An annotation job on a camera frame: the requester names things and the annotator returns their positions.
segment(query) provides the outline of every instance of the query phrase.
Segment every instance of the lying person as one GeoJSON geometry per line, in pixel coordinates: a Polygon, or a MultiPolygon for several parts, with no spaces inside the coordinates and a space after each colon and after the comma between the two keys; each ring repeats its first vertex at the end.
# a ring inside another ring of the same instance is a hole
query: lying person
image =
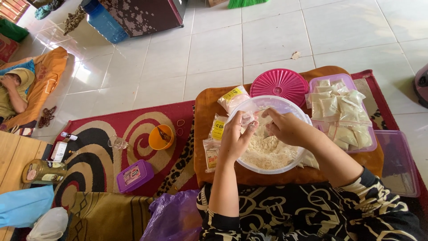
{"type": "Polygon", "coordinates": [[[25,68],[16,68],[0,76],[0,123],[27,109],[25,90],[34,78],[34,73],[25,68]]]}
{"type": "Polygon", "coordinates": [[[258,127],[241,135],[242,111],[225,125],[213,184],[197,199],[204,218],[202,241],[426,240],[418,218],[379,177],[362,167],[324,133],[292,113],[267,109],[270,136],[312,152],[328,183],[247,187],[238,190],[235,160],[258,127]]]}

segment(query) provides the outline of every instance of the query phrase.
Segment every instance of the pink plastic lid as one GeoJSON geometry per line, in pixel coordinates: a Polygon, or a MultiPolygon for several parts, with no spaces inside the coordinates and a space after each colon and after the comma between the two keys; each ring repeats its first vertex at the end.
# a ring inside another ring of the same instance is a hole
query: pink plastic lid
{"type": "Polygon", "coordinates": [[[250,96],[275,95],[288,99],[302,107],[308,82],[298,73],[289,69],[271,69],[259,75],[251,85],[250,96]]]}
{"type": "MultiPolygon", "coordinates": [[[[323,80],[323,79],[329,79],[330,81],[336,81],[336,80],[343,79],[343,82],[345,83],[345,85],[348,89],[357,90],[357,87],[355,86],[354,81],[352,80],[352,78],[349,75],[337,74],[337,75],[328,75],[328,76],[324,76],[324,77],[318,77],[318,78],[311,79],[311,81],[309,81],[309,92],[313,93],[313,90],[315,89],[317,81],[323,80]]],[[[367,112],[366,107],[364,106],[364,103],[362,103],[362,106],[363,106],[364,111],[367,112]]],[[[319,123],[320,123],[320,121],[313,121],[312,122],[312,124],[315,128],[318,128],[321,130],[322,128],[319,126],[319,123]]],[[[351,153],[374,151],[377,148],[377,142],[376,142],[375,133],[373,131],[373,127],[369,127],[369,133],[370,133],[370,137],[372,138],[372,142],[373,142],[373,144],[371,146],[361,148],[359,150],[346,151],[346,153],[351,154],[351,153]]]]}
{"type": "Polygon", "coordinates": [[[143,185],[154,176],[152,165],[145,160],[138,160],[117,176],[117,186],[120,193],[130,192],[143,185]]]}
{"type": "Polygon", "coordinates": [[[419,197],[416,166],[406,135],[399,130],[375,130],[383,151],[382,182],[400,196],[419,197]]]}

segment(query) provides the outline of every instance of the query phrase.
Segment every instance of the blue plastic bottle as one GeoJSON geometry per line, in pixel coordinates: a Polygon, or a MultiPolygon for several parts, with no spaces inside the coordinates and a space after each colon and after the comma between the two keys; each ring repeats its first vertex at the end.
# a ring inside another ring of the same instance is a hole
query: blue plastic bottle
{"type": "Polygon", "coordinates": [[[88,23],[110,43],[119,43],[128,37],[98,0],[83,0],[80,6],[88,14],[88,23]]]}

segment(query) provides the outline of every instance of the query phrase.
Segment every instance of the white tile floor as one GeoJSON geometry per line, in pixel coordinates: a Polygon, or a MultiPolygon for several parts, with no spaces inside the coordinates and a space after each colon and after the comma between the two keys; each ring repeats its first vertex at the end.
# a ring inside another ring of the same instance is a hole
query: white tile floor
{"type": "Polygon", "coordinates": [[[411,82],[428,63],[426,0],[270,0],[242,9],[191,0],[185,27],[110,44],[86,21],[68,36],[67,0],[41,21],[30,8],[19,25],[31,35],[15,60],[62,46],[74,57],[45,107],[58,106],[34,137],[53,140],[68,120],[195,99],[208,87],[251,83],[272,68],[304,72],[338,65],[373,69],[415,162],[428,183],[428,109],[411,82]],[[302,57],[290,60],[299,51],[302,57]]]}

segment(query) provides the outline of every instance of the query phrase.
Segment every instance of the blue plastic bag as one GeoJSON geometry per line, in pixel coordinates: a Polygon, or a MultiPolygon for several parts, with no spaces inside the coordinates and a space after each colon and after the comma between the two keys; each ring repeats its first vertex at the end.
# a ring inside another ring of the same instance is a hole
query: blue plastic bag
{"type": "Polygon", "coordinates": [[[202,218],[196,207],[199,190],[162,194],[149,206],[152,218],[140,241],[197,241],[202,218]]]}
{"type": "Polygon", "coordinates": [[[0,195],[0,228],[32,228],[52,206],[52,185],[3,193],[0,195]]]}

